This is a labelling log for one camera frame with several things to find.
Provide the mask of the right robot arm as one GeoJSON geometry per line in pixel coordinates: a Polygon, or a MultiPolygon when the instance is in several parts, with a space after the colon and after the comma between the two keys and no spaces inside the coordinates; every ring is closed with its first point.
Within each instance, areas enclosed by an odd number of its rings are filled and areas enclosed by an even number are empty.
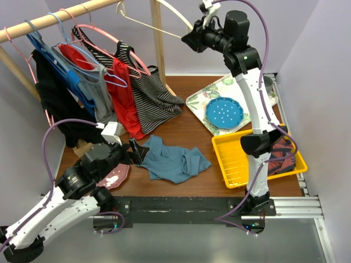
{"type": "Polygon", "coordinates": [[[281,127],[263,87],[259,53],[247,43],[250,22],[246,13],[227,12],[224,26],[214,21],[217,17],[214,9],[204,9],[203,13],[203,17],[194,23],[193,30],[182,37],[182,42],[197,53],[211,48],[223,54],[226,67],[244,95],[252,133],[240,139],[241,147],[248,155],[249,177],[245,199],[238,207],[242,212],[257,215],[269,202],[268,162],[273,145],[287,129],[281,127]]]}

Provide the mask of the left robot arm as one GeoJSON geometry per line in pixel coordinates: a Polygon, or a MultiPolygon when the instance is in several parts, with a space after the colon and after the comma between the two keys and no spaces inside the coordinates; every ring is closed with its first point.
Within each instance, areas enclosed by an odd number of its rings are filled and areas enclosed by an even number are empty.
{"type": "Polygon", "coordinates": [[[45,244],[89,216],[113,213],[110,191],[98,186],[119,164],[140,165],[148,147],[134,139],[127,144],[96,144],[54,183],[41,201],[18,222],[1,227],[1,251],[8,262],[32,262],[45,244]]]}

